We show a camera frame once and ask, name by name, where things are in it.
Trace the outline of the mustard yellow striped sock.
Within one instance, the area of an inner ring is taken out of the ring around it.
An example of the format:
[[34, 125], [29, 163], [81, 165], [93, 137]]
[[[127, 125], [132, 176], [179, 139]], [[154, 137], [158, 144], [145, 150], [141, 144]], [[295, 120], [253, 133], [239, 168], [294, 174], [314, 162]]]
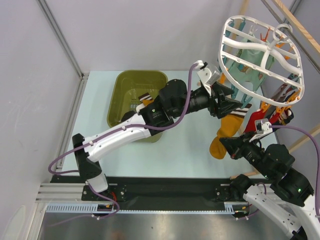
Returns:
[[151, 97], [151, 95], [146, 92], [143, 95], [138, 97], [139, 101], [141, 102], [141, 104], [139, 104], [136, 107], [136, 112], [139, 112], [141, 109], [145, 108], [147, 105], [151, 104], [154, 102], [154, 99]]

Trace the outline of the black sock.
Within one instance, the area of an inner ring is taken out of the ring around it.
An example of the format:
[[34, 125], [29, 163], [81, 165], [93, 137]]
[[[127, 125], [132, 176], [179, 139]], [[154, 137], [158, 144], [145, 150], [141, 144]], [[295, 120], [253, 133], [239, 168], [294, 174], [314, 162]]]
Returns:
[[121, 118], [121, 122], [125, 122], [128, 119], [130, 119], [132, 116], [134, 116], [136, 114], [136, 112], [134, 110], [130, 110], [128, 112], [126, 112], [123, 117]]

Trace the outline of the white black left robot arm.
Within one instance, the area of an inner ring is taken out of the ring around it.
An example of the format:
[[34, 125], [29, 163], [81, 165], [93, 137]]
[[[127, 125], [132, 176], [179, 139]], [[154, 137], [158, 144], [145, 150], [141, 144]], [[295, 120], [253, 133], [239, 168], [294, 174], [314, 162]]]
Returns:
[[127, 112], [121, 123], [95, 136], [80, 133], [72, 136], [74, 156], [80, 177], [92, 188], [99, 200], [110, 195], [107, 177], [99, 160], [107, 153], [137, 140], [146, 139], [175, 127], [186, 114], [207, 109], [221, 119], [243, 104], [229, 96], [234, 90], [218, 82], [209, 89], [201, 85], [191, 90], [191, 84], [172, 79], [159, 90], [152, 103], [138, 112]]

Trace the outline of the white round clip hanger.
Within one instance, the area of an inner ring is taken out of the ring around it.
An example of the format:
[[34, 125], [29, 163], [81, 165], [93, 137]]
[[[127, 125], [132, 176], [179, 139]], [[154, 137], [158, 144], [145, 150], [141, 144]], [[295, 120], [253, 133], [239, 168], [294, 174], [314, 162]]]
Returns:
[[[242, 20], [245, 22], [251, 22], [252, 26], [249, 32], [244, 32], [232, 26], [232, 23], [235, 20]], [[258, 25], [267, 29], [268, 31], [272, 31], [272, 41], [268, 42], [267, 40], [261, 40], [256, 38], [253, 34], [254, 27]], [[280, 31], [281, 28], [286, 28], [290, 33], [293, 32], [293, 28], [291, 25], [287, 23], [279, 24], [276, 27], [273, 27], [267, 23], [259, 21], [255, 18], [244, 16], [244, 15], [235, 15], [228, 18], [224, 24], [223, 31], [221, 34], [220, 39], [220, 49], [218, 52], [218, 63], [219, 66], [224, 74], [224, 76], [228, 79], [228, 81], [235, 86], [238, 90], [243, 92], [244, 94], [252, 97], [257, 98], [262, 102], [268, 103], [273, 106], [277, 107], [288, 107], [298, 103], [305, 93], [305, 83], [304, 83], [304, 76], [303, 76], [303, 67], [301, 61], [301, 55], [294, 44], [294, 42], [287, 36], [285, 33]], [[262, 57], [260, 66], [242, 60], [239, 57], [236, 57], [235, 54], [231, 54], [224, 50], [224, 47], [231, 47], [237, 50], [257, 50], [264, 52]], [[231, 59], [235, 62], [244, 64], [254, 70], [260, 71], [264, 73], [266, 76], [271, 78], [277, 79], [288, 87], [295, 87], [297, 90], [300, 90], [298, 96], [295, 100], [291, 103], [285, 102], [278, 102], [277, 100], [273, 100], [271, 98], [267, 98], [263, 95], [259, 95], [256, 91], [252, 91], [244, 87], [243, 85], [239, 84], [228, 72], [226, 68], [226, 64], [224, 63], [223, 57]], [[291, 74], [296, 75], [296, 78], [293, 80], [277, 74], [270, 69], [267, 68], [268, 59], [272, 58], [275, 59], [282, 68], [288, 71]]]

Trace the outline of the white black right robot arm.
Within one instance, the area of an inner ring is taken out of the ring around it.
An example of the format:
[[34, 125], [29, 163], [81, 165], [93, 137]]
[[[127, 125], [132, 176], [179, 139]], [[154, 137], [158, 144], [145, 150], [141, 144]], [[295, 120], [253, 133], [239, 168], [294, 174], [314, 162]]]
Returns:
[[272, 220], [291, 240], [318, 240], [320, 222], [316, 212], [316, 194], [309, 180], [292, 165], [295, 158], [283, 144], [271, 144], [266, 149], [257, 145], [253, 133], [219, 140], [234, 160], [245, 158], [268, 181], [274, 194], [292, 209], [289, 213], [246, 175], [238, 175], [230, 183], [230, 194], [246, 200]]

